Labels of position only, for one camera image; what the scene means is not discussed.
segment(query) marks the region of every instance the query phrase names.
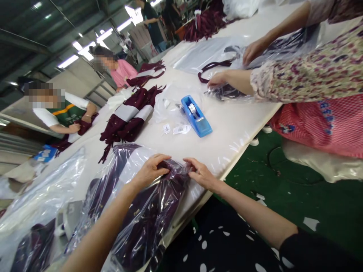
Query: pink shirt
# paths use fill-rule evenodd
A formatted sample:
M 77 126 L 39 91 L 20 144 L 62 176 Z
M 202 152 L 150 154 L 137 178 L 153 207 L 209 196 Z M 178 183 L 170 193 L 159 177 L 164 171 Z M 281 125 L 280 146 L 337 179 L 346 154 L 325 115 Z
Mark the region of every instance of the pink shirt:
M 117 62 L 118 68 L 111 71 L 111 76 L 118 88 L 124 87 L 125 84 L 129 86 L 126 79 L 133 79 L 138 75 L 138 72 L 126 60 L 118 60 Z

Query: dark hair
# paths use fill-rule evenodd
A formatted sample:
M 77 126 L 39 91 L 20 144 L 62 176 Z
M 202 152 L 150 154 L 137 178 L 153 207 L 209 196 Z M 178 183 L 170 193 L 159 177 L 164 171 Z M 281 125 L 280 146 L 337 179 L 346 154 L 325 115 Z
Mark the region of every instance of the dark hair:
M 90 52 L 93 54 L 93 56 L 95 57 L 106 57 L 106 58 L 113 58 L 113 60 L 117 60 L 116 55 L 114 54 L 114 52 L 112 52 L 111 50 L 108 50 L 105 47 L 102 47 L 100 45 L 96 46 L 96 47 L 92 47 L 90 46 Z

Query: floral sleeve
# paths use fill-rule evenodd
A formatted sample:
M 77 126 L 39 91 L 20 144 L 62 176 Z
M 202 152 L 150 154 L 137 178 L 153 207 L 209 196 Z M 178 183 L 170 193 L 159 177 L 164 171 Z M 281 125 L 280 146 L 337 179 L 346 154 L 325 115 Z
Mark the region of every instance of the floral sleeve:
M 257 99 L 313 102 L 363 93 L 363 21 L 324 46 L 251 74 Z

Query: ceiling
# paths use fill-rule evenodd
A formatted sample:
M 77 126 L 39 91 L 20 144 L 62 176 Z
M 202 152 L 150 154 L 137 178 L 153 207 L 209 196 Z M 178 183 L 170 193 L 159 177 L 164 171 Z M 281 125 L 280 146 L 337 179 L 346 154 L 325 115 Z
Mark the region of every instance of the ceiling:
M 114 25 L 112 16 L 126 2 L 129 0 L 1 0 L 0 97 L 4 89 L 11 88 L 10 81 L 28 71 L 40 71 L 42 65 L 59 58 L 80 38 L 78 33 L 84 35 L 105 21 Z M 62 42 L 70 33 L 73 36 Z M 64 46 L 57 48 L 56 42 Z

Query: hand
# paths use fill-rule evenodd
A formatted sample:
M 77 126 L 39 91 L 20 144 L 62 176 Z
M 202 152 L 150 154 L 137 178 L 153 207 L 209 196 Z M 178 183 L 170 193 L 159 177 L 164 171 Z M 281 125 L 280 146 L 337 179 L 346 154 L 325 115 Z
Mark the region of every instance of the hand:
M 207 166 L 194 158 L 184 158 L 183 160 L 185 162 L 191 163 L 197 170 L 196 172 L 189 173 L 189 176 L 192 179 L 194 179 L 199 185 L 213 193 L 218 191 L 219 186 L 223 184 L 223 182 L 216 179 L 213 174 L 208 170 Z
M 70 125 L 68 127 L 68 129 L 69 129 L 69 133 L 76 133 L 81 129 L 81 125 L 80 124 L 73 124 L 73 125 Z
M 82 121 L 85 121 L 86 123 L 92 123 L 92 119 L 91 117 L 87 116 L 87 115 L 84 115 L 82 116 Z
M 215 74 L 211 80 L 208 82 L 208 85 L 207 87 L 210 88 L 210 87 L 215 87 L 215 86 L 220 86 L 220 85 L 223 85 L 226 83 L 226 77 L 225 77 L 225 72 L 221 72 L 221 73 L 217 73 Z
M 243 54 L 243 65 L 249 65 L 255 58 L 259 57 L 270 44 L 271 41 L 266 36 L 251 43 Z
M 166 156 L 164 154 L 156 154 L 152 156 L 144 163 L 140 171 L 131 181 L 131 184 L 134 184 L 141 190 L 142 188 L 150 185 L 157 177 L 168 174 L 169 170 L 165 168 L 158 169 L 158 164 L 170 158 L 170 156 Z

